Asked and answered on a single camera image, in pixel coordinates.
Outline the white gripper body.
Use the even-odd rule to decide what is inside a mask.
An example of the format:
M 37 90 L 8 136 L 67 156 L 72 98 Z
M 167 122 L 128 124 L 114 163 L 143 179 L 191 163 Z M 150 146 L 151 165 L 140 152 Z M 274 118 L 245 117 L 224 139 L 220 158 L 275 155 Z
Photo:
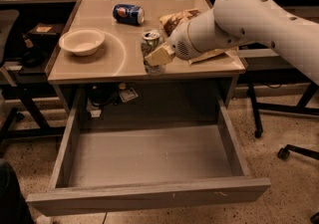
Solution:
M 196 50 L 189 39 L 188 26 L 189 22 L 179 24 L 167 39 L 175 55 L 182 60 L 190 60 L 196 54 Z

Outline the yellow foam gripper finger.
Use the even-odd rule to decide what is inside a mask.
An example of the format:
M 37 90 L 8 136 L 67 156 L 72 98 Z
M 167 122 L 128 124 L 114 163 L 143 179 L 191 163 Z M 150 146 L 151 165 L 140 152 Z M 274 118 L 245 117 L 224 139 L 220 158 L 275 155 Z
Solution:
M 164 43 L 147 54 L 145 60 L 152 67 L 166 65 L 173 60 L 174 55 L 174 49 L 169 44 Z

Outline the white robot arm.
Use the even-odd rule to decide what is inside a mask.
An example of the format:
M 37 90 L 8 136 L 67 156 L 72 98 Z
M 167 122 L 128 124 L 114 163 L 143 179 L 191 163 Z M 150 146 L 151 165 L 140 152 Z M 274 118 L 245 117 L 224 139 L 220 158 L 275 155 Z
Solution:
M 190 60 L 215 49 L 259 43 L 319 84 L 319 24 L 295 16 L 273 0 L 215 0 L 213 7 L 177 25 L 146 56 L 151 66 L 173 57 Z

